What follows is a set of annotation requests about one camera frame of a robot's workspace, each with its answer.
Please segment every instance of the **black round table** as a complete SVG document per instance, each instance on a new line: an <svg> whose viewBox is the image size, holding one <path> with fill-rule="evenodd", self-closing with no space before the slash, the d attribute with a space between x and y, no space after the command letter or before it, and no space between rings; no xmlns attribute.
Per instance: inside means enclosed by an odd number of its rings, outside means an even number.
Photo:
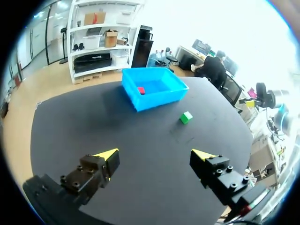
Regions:
<svg viewBox="0 0 300 225"><path fill-rule="evenodd" d="M121 82L42 102L31 134L34 175L59 183L85 154L118 148L119 168L81 211L116 225L214 224L225 206L190 168L190 151L223 154L243 173L252 136L207 80L182 80L190 88L183 100L143 112L134 110ZM186 111L193 119L183 125Z"/></svg>

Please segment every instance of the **white box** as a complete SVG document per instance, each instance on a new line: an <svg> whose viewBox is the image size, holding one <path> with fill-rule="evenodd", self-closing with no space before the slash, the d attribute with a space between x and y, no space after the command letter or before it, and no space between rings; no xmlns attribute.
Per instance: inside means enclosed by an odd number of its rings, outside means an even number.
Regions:
<svg viewBox="0 0 300 225"><path fill-rule="evenodd" d="M96 49L99 48L101 35L91 35L83 37L84 49Z"/></svg>
<svg viewBox="0 0 300 225"><path fill-rule="evenodd" d="M125 50L114 50L111 51L112 65L124 66L127 64L129 53Z"/></svg>
<svg viewBox="0 0 300 225"><path fill-rule="evenodd" d="M120 14L117 18L117 23L131 24L134 16L135 16L134 12L120 12Z"/></svg>

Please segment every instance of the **black shoe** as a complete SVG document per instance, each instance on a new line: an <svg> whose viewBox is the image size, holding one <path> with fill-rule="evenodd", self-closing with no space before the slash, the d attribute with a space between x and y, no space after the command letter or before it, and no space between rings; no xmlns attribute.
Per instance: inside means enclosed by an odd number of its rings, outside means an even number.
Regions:
<svg viewBox="0 0 300 225"><path fill-rule="evenodd" d="M80 43L79 44L79 50L82 50L82 49L84 49L84 46L83 46L83 43Z"/></svg>
<svg viewBox="0 0 300 225"><path fill-rule="evenodd" d="M75 45L74 45L74 48L73 48L72 50L73 50L73 51L78 50L78 44L75 44Z"/></svg>

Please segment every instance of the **blue plastic bin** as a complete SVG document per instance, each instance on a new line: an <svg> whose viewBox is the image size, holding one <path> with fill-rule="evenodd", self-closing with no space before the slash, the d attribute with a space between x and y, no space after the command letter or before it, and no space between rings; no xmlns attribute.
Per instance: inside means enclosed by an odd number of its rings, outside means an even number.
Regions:
<svg viewBox="0 0 300 225"><path fill-rule="evenodd" d="M122 70L122 86L139 112L182 100L188 86L167 68L131 68ZM145 89L141 95L138 87Z"/></svg>

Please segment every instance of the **red cube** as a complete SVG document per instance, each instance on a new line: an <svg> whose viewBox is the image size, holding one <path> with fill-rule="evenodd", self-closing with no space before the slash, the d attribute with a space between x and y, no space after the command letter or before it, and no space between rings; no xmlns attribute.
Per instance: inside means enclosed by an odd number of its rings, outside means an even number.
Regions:
<svg viewBox="0 0 300 225"><path fill-rule="evenodd" d="M145 89L144 88L137 88L140 92L141 95L144 95L145 94Z"/></svg>

